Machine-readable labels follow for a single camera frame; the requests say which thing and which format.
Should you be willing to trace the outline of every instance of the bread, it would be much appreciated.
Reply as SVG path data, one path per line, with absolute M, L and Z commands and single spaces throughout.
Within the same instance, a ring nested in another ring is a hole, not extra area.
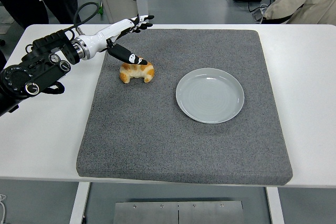
M 143 81 L 147 83 L 154 77 L 154 67 L 149 61 L 147 65 L 123 63 L 119 77 L 123 83 L 129 83 L 131 78 L 144 78 Z

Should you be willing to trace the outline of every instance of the beige jacket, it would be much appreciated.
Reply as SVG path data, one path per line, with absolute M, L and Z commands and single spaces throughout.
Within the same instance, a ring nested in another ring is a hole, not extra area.
M 276 0 L 265 11 L 264 18 L 284 18 L 291 14 L 287 24 L 336 25 L 336 0 Z

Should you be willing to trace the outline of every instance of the ceramic plate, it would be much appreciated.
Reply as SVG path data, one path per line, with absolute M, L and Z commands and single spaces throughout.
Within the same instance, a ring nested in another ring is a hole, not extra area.
M 215 68 L 201 68 L 186 74 L 176 88 L 181 110 L 203 123 L 223 123 L 243 107 L 244 91 L 231 74 Z

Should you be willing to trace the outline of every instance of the gray felt pad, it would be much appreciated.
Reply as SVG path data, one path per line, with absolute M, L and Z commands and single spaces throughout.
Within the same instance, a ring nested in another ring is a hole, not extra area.
M 259 36 L 252 30 L 150 29 L 118 40 L 153 63 L 149 83 L 119 79 L 105 56 L 77 157 L 79 176 L 203 184 L 283 185 L 292 177 Z M 217 68 L 241 84 L 233 119 L 190 119 L 175 98 L 179 80 Z

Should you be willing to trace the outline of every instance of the robotic arm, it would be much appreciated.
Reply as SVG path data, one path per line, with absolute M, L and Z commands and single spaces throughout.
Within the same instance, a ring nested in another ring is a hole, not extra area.
M 95 35 L 80 35 L 68 39 L 65 32 L 71 28 L 57 31 L 44 38 L 33 41 L 31 52 L 22 57 L 22 62 L 12 65 L 0 72 L 0 116 L 13 112 L 18 104 L 39 93 L 61 94 L 64 86 L 58 80 L 71 70 L 69 62 L 74 65 L 80 59 L 89 60 L 96 53 L 107 50 L 115 58 L 129 63 L 147 65 L 128 49 L 115 41 L 128 33 L 139 33 L 151 27 L 146 20 L 152 15 L 124 19 L 110 25 Z M 66 59 L 61 60 L 55 52 L 62 51 Z
M 147 62 L 144 60 L 141 61 L 139 57 L 127 49 L 115 44 L 115 41 L 128 33 L 139 33 L 141 30 L 152 26 L 152 24 L 145 22 L 152 18 L 154 18 L 154 16 L 145 15 L 124 19 L 97 32 L 95 35 L 80 35 L 72 42 L 77 49 L 79 57 L 83 60 L 89 60 L 93 58 L 97 52 L 107 50 L 110 55 L 123 62 L 147 65 Z

